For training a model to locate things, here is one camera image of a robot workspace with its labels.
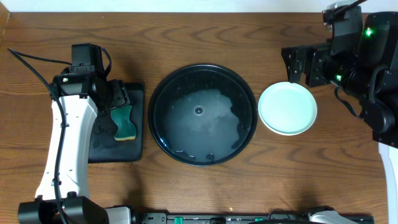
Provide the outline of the green yellow sponge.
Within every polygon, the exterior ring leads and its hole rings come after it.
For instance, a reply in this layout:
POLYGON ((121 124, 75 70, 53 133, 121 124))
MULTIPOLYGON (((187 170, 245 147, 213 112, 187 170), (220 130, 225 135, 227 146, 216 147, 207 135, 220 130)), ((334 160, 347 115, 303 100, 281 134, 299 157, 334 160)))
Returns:
POLYGON ((114 139, 116 141, 134 140, 137 135, 136 126, 130 120, 132 106, 126 105, 111 111, 111 119, 118 127, 114 139))

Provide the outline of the light green plate top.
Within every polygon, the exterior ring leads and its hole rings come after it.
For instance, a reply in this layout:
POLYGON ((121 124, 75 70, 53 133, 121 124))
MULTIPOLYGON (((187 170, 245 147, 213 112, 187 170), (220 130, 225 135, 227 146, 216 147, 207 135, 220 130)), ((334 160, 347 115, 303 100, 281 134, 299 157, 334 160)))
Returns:
POLYGON ((317 112, 317 102, 313 95, 297 83, 275 83, 264 90, 258 102, 258 113, 317 112))

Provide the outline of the light green plate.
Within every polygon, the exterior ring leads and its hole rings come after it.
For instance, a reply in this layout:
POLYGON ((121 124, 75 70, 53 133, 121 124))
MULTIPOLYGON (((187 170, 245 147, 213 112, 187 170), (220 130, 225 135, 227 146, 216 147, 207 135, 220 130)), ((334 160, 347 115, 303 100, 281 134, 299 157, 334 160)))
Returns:
POLYGON ((265 127, 283 136, 295 136, 315 123, 317 113, 259 113, 265 127))
POLYGON ((313 95, 297 83, 275 83, 264 90, 258 102, 258 113, 317 112, 317 102, 313 95))

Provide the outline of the light green plate bottom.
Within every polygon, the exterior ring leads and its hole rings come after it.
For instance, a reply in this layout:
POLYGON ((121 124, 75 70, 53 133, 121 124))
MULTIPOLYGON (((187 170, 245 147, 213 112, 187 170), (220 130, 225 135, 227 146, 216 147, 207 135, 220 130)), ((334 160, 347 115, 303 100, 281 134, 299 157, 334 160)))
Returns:
POLYGON ((283 136, 295 136, 315 123, 317 113, 259 113, 265 127, 283 136))

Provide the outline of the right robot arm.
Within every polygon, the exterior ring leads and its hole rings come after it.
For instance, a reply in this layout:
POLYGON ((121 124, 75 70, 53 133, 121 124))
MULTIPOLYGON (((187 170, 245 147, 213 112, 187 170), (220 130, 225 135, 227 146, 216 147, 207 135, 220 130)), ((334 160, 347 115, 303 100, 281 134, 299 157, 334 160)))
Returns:
POLYGON ((358 99, 361 112, 343 104, 373 131, 387 184, 388 221, 397 223, 397 13, 362 17, 361 1, 340 1, 323 11, 332 37, 325 43, 281 50, 288 81, 302 74, 309 87, 334 84, 358 99))

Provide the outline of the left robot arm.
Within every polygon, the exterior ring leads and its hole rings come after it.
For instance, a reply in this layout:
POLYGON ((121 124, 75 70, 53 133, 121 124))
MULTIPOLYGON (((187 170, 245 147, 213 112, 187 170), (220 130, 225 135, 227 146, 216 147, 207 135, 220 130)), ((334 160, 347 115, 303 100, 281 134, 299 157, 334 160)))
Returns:
POLYGON ((52 99, 53 125, 45 172, 32 202, 19 205, 19 223, 131 223, 128 206, 103 208, 90 200, 88 156, 98 113, 127 109, 124 82, 108 80, 106 49, 72 45, 72 61, 48 83, 30 64, 52 99))

